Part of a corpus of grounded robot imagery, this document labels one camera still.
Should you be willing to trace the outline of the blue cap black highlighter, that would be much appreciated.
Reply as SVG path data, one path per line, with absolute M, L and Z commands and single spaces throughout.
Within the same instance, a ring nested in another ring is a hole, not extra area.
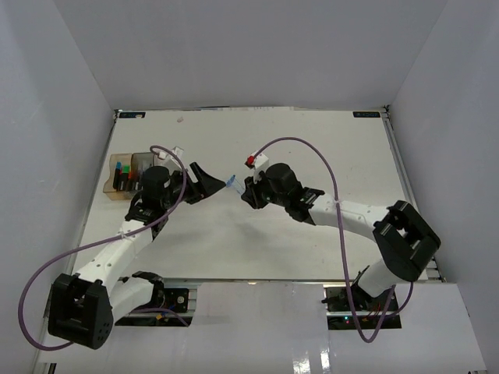
M 119 190 L 121 171 L 122 171 L 122 163 L 120 161 L 118 161 L 115 165 L 114 175 L 113 175 L 113 179 L 112 179 L 112 188 L 115 191 Z

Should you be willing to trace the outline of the green cap black highlighter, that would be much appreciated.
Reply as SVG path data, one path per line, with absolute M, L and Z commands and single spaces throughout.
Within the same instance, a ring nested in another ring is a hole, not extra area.
M 119 175 L 118 190 L 125 191 L 129 179 L 129 165 L 123 165 Z

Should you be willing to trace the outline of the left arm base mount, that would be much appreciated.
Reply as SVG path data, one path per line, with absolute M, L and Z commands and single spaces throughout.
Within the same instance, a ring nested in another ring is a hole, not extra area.
M 138 272 L 119 278 L 111 292 L 116 326 L 188 327 L 194 308 L 190 289 L 170 287 L 154 273 Z

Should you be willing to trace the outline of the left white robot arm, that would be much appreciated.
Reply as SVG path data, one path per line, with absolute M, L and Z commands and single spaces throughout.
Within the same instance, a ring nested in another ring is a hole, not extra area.
M 210 176 L 197 163 L 192 163 L 189 171 L 148 168 L 117 240 L 109 242 L 73 275 L 63 273 L 52 284 L 49 334 L 97 350 L 117 319 L 140 306 L 149 311 L 162 307 L 165 292 L 160 288 L 160 276 L 139 272 L 126 277 L 124 271 L 159 235 L 170 209 L 181 202 L 198 203 L 224 187 L 225 182 Z

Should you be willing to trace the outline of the orange cap black highlighter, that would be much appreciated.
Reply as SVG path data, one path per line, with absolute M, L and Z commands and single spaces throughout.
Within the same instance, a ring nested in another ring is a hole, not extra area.
M 126 182 L 125 191 L 126 192 L 133 191 L 134 187 L 135 187 L 135 183 L 136 183 L 136 172 L 133 171 L 132 169 L 130 169 L 129 173 L 128 173 L 128 179 L 127 179 L 127 182 Z

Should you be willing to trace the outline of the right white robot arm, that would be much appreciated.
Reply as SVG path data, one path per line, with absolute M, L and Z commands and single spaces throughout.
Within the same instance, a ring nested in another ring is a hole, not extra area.
M 244 183 L 241 198 L 255 210 L 274 204 L 295 221 L 337 228 L 377 244 L 380 260 L 362 270 L 351 286 L 350 298 L 363 311 L 377 305 L 393 285 L 417 281 L 441 247 L 435 231 L 403 200 L 388 207 L 338 203 L 325 191 L 302 185 L 283 163 L 271 165 L 257 177 L 247 177 Z

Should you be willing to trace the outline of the blue transparent highlighter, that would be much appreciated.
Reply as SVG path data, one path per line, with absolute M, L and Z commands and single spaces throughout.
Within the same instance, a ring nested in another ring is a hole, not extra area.
M 226 187 L 234 189 L 239 195 L 245 192 L 245 187 L 238 181 L 235 175 L 232 175 L 226 182 Z

